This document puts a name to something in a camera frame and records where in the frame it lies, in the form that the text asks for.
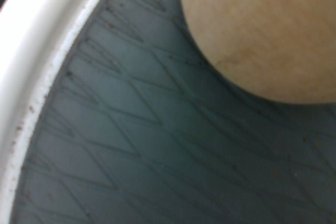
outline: curved white edge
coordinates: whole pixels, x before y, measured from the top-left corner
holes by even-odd
[[[0,224],[45,96],[99,0],[11,0],[0,12]]]

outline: blurry object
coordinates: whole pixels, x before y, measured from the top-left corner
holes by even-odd
[[[201,51],[255,95],[336,101],[336,1],[183,0]]]

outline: beige round object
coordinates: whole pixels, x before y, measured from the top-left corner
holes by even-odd
[[[336,102],[336,0],[183,0],[215,68],[287,103]]]

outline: white rim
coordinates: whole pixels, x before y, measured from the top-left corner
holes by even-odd
[[[0,13],[0,224],[45,96],[99,0],[11,0]]]

